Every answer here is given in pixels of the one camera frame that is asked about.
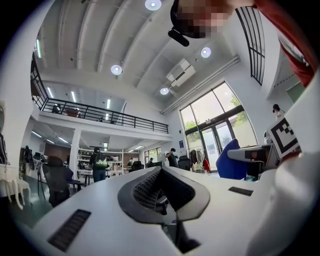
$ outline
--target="wall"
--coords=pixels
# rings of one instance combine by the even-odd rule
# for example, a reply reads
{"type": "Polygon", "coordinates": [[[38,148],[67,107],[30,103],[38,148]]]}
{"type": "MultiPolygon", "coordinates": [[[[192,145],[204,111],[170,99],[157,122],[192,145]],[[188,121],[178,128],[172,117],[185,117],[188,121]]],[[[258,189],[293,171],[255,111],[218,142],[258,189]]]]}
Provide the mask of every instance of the wall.
{"type": "Polygon", "coordinates": [[[0,100],[5,103],[5,138],[8,160],[19,166],[20,147],[34,109],[31,100],[30,67],[33,49],[41,24],[53,0],[44,1],[20,27],[2,56],[0,100]]]}
{"type": "Polygon", "coordinates": [[[67,161],[67,157],[70,156],[71,148],[56,146],[50,143],[46,143],[44,155],[50,157],[58,157],[62,161],[67,161]]]}
{"type": "Polygon", "coordinates": [[[33,155],[36,152],[44,155],[45,148],[46,148],[46,142],[43,139],[34,135],[33,133],[31,134],[30,141],[27,145],[29,146],[29,149],[32,150],[33,155]]]}

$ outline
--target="glass window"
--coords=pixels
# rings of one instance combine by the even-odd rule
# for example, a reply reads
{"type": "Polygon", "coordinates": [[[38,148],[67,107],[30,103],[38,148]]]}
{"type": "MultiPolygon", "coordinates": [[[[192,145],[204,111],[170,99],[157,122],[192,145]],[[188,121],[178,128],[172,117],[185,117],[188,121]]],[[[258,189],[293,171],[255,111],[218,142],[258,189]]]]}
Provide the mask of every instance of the glass window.
{"type": "Polygon", "coordinates": [[[232,110],[240,105],[240,102],[238,101],[237,97],[226,83],[221,84],[213,91],[219,99],[225,112],[232,110]]]}
{"type": "Polygon", "coordinates": [[[198,131],[187,135],[186,136],[186,140],[188,142],[189,150],[195,149],[197,147],[201,147],[202,148],[200,134],[199,134],[198,131]]]}
{"type": "Polygon", "coordinates": [[[257,145],[255,133],[244,111],[231,116],[229,121],[241,148],[257,145]]]}
{"type": "Polygon", "coordinates": [[[198,124],[204,123],[224,113],[212,91],[191,104],[198,124]]]}
{"type": "Polygon", "coordinates": [[[181,110],[181,116],[184,124],[184,129],[186,131],[197,126],[194,114],[192,113],[190,106],[187,106],[186,108],[181,110]]]}

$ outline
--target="glass door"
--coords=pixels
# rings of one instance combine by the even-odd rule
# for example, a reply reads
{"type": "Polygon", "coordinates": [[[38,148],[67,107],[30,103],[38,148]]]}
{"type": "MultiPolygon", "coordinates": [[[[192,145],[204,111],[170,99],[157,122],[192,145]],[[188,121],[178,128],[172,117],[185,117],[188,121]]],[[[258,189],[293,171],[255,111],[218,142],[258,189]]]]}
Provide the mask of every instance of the glass door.
{"type": "Polygon", "coordinates": [[[228,121],[214,124],[201,131],[205,155],[209,160],[211,171],[216,171],[216,161],[225,146],[235,137],[228,121]]]}

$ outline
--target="white wall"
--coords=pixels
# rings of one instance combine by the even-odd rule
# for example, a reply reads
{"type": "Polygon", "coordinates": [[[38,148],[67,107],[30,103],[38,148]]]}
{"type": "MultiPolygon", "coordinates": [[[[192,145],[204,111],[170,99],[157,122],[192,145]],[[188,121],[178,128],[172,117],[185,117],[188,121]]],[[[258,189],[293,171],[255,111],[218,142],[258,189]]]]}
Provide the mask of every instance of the white wall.
{"type": "Polygon", "coordinates": [[[44,155],[46,142],[43,139],[34,135],[33,133],[31,134],[30,141],[27,145],[29,146],[29,149],[32,150],[32,155],[34,155],[36,152],[44,155]]]}
{"type": "Polygon", "coordinates": [[[218,86],[223,81],[226,81],[235,95],[238,97],[243,106],[248,118],[252,124],[255,136],[259,144],[264,142],[264,132],[276,121],[276,116],[273,114],[273,104],[283,106],[283,110],[287,111],[290,106],[290,99],[285,94],[276,94],[268,100],[262,91],[262,87],[257,81],[250,77],[250,74],[242,63],[238,63],[221,76],[211,81],[208,85],[202,87],[189,97],[186,101],[181,103],[177,109],[173,110],[167,115],[170,134],[172,134],[172,145],[177,149],[179,141],[183,140],[186,144],[186,139],[183,134],[179,134],[179,130],[184,133],[184,128],[180,120],[180,111],[189,103],[195,101],[200,96],[204,95],[210,89],[218,86]]]}
{"type": "Polygon", "coordinates": [[[8,160],[15,167],[19,166],[21,143],[34,109],[30,90],[32,53],[40,26],[53,2],[44,1],[28,17],[6,49],[0,67],[0,100],[5,102],[3,136],[8,160]]]}

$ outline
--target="ceiling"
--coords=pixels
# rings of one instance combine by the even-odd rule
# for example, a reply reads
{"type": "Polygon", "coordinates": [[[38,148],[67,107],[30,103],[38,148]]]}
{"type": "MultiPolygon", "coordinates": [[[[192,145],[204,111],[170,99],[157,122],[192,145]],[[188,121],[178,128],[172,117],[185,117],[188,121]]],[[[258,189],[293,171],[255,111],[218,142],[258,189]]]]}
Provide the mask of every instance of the ceiling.
{"type": "Polygon", "coordinates": [[[52,96],[59,100],[73,102],[71,92],[74,92],[77,103],[105,109],[107,108],[107,99],[110,99],[109,109],[117,112],[121,112],[125,105],[125,100],[123,99],[116,98],[110,94],[108,95],[103,91],[98,91],[79,85],[51,81],[43,81],[43,85],[47,90],[48,95],[50,95],[48,91],[48,88],[50,88],[52,96]]]}
{"type": "MultiPolygon", "coordinates": [[[[74,137],[74,129],[47,124],[43,122],[34,122],[32,129],[34,132],[42,136],[44,140],[48,139],[58,146],[71,147],[74,137]],[[63,138],[68,143],[62,142],[58,137],[63,138]]],[[[79,145],[80,147],[103,147],[103,143],[108,143],[108,148],[113,150],[134,150],[138,146],[146,147],[159,143],[159,140],[139,139],[126,136],[108,135],[104,133],[82,131],[79,145]]]]}
{"type": "MultiPolygon", "coordinates": [[[[208,38],[189,38],[189,47],[171,39],[172,3],[162,0],[159,10],[150,11],[144,0],[56,0],[38,35],[40,72],[64,69],[104,73],[106,83],[118,80],[164,104],[172,101],[175,97],[171,93],[161,95],[159,91],[170,84],[166,76],[181,59],[193,65],[198,74],[209,64],[222,66],[233,57],[223,33],[215,29],[208,38]],[[201,57],[203,47],[211,48],[209,58],[201,57]],[[115,64],[123,69],[119,76],[110,71],[115,64]]],[[[172,90],[179,96],[183,86],[172,90]]],[[[59,97],[64,91],[69,88],[62,88],[59,97]]],[[[88,95],[79,93],[82,101],[100,104],[100,99],[86,100],[88,95]]]]}

